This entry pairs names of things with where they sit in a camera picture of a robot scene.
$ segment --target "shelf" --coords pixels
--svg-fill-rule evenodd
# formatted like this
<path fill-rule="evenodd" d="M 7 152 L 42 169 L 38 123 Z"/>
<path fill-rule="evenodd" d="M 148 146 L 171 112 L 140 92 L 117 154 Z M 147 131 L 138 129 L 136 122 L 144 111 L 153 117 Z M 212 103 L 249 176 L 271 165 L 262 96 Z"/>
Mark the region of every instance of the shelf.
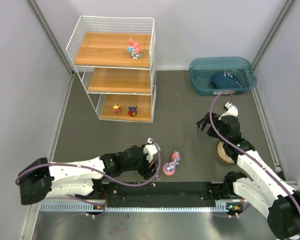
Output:
<path fill-rule="evenodd" d="M 87 32 L 74 65 L 149 69 L 151 38 L 151 34 Z M 140 59 L 128 53 L 129 39 L 139 42 Z"/>
<path fill-rule="evenodd" d="M 150 70 L 95 68 L 89 93 L 151 94 Z"/>
<path fill-rule="evenodd" d="M 97 106 L 97 114 L 100 111 L 101 120 L 146 122 L 152 123 L 153 110 L 155 107 L 155 86 L 152 95 L 126 95 L 126 94 L 102 94 Z M 113 105 L 120 105 L 121 112 L 116 114 Z M 137 108 L 137 115 L 129 116 L 128 107 Z"/>

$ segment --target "white wall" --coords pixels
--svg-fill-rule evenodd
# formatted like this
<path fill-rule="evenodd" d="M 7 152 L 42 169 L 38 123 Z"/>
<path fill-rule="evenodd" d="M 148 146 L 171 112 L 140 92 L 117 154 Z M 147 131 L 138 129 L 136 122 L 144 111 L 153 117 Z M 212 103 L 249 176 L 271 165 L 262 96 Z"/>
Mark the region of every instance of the white wall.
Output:
<path fill-rule="evenodd" d="M 239 56 L 250 62 L 285 0 L 36 0 L 65 51 L 79 16 L 153 17 L 158 69 Z"/>
<path fill-rule="evenodd" d="M 0 240 L 19 239 L 18 173 L 49 156 L 70 75 L 27 1 L 0 1 Z"/>
<path fill-rule="evenodd" d="M 287 176 L 300 185 L 300 0 L 262 57 L 256 74 Z"/>

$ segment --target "round wooden object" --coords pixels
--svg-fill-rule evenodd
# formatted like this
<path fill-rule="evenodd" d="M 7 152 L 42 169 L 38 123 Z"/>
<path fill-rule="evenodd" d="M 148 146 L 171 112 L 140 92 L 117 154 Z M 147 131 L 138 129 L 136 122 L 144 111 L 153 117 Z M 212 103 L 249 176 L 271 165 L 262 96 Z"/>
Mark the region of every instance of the round wooden object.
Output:
<path fill-rule="evenodd" d="M 220 159 L 221 162 L 224 162 L 227 164 L 235 164 L 235 162 L 232 160 L 232 158 L 226 154 L 223 146 L 224 145 L 221 141 L 216 146 L 216 155 L 218 156 L 218 159 Z"/>

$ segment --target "teal plastic bin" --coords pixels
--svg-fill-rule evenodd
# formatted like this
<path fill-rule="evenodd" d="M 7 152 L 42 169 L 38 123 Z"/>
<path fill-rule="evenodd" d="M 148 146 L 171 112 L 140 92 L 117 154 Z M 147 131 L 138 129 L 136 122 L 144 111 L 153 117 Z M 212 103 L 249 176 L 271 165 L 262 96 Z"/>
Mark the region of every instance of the teal plastic bin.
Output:
<path fill-rule="evenodd" d="M 216 88 L 211 82 L 211 77 L 219 72 L 230 72 L 243 83 L 242 88 Z M 252 65 L 241 57 L 214 57 L 199 58 L 194 60 L 189 67 L 191 83 L 195 91 L 203 96 L 217 95 L 219 92 L 230 90 L 234 94 L 242 94 L 253 89 L 257 84 L 257 78 Z"/>

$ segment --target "toy on shelf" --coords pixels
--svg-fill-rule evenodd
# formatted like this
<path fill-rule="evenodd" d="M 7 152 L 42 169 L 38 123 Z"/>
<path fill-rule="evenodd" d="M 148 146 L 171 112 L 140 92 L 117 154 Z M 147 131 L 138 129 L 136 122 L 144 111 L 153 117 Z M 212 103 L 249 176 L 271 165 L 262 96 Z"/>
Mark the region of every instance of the toy on shelf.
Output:
<path fill-rule="evenodd" d="M 128 52 L 131 53 L 132 59 L 141 58 L 141 47 L 137 41 L 134 41 L 132 38 L 129 39 Z"/>
<path fill-rule="evenodd" d="M 134 117 L 135 115 L 137 115 L 137 107 L 138 106 L 129 106 L 129 111 L 128 114 L 130 115 L 130 117 Z"/>
<path fill-rule="evenodd" d="M 165 175 L 171 176 L 176 172 L 177 166 L 180 164 L 180 153 L 177 151 L 174 151 L 171 156 L 171 161 L 166 162 L 162 166 L 162 171 Z"/>
<path fill-rule="evenodd" d="M 121 107 L 120 107 L 120 105 L 115 104 L 115 105 L 112 106 L 112 107 L 113 107 L 112 110 L 113 110 L 116 114 L 118 114 L 118 113 L 121 112 Z"/>

